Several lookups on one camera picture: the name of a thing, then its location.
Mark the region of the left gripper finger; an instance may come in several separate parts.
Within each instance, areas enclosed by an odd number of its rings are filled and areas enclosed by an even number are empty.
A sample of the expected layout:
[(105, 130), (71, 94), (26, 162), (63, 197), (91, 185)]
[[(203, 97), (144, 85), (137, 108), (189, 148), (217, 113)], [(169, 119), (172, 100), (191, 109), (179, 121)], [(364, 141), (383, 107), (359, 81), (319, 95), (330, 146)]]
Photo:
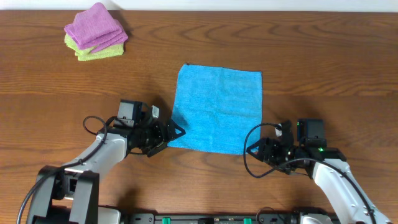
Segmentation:
[(185, 133), (181, 132), (181, 133), (170, 133), (167, 137), (167, 144), (170, 144), (172, 141), (184, 136)]
[(182, 137), (186, 134), (186, 131), (172, 119), (169, 120), (169, 131), (172, 137)]

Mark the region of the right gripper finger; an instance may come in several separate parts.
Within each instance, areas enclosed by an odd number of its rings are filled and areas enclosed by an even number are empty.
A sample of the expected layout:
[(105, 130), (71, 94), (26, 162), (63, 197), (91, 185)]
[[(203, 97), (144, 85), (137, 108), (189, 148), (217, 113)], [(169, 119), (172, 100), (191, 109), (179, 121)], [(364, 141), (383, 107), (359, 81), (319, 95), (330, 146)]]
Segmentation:
[(246, 152), (263, 152), (266, 147), (266, 138), (261, 138), (246, 148)]
[(258, 161), (264, 161), (264, 152), (258, 148), (247, 148), (246, 152), (252, 156), (253, 158), (257, 159)]

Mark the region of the blue microfiber cloth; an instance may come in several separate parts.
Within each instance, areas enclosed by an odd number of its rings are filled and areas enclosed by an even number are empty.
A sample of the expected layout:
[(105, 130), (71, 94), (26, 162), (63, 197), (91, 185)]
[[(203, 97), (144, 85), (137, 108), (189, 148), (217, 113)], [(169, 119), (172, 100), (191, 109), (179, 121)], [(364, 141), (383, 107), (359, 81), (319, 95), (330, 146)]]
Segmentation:
[(181, 67), (172, 119), (184, 136), (170, 147), (241, 155), (261, 135), (262, 73), (185, 64)]

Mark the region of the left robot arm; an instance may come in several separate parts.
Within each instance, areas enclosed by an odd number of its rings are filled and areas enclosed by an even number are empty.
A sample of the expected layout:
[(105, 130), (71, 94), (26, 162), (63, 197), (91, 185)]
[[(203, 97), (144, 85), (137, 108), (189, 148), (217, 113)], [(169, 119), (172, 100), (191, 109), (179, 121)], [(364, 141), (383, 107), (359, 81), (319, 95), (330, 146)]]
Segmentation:
[(60, 167), (45, 166), (21, 209), (29, 207), (28, 223), (130, 223), (131, 216), (99, 205), (101, 180), (119, 162), (140, 149), (152, 157), (170, 141), (185, 135), (172, 119), (158, 120), (159, 108), (121, 100), (118, 114), (102, 121), (94, 142)]

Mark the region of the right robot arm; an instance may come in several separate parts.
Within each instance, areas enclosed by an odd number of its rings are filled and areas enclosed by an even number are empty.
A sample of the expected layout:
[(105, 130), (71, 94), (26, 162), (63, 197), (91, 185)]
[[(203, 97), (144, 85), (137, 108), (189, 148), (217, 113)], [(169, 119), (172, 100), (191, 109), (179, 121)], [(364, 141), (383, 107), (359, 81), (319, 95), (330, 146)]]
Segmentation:
[(243, 146), (243, 155), (252, 156), (287, 175), (298, 169), (321, 188), (340, 223), (390, 223), (355, 180), (347, 158), (337, 148), (328, 147), (321, 119), (298, 119), (272, 124), (276, 138), (261, 138)]

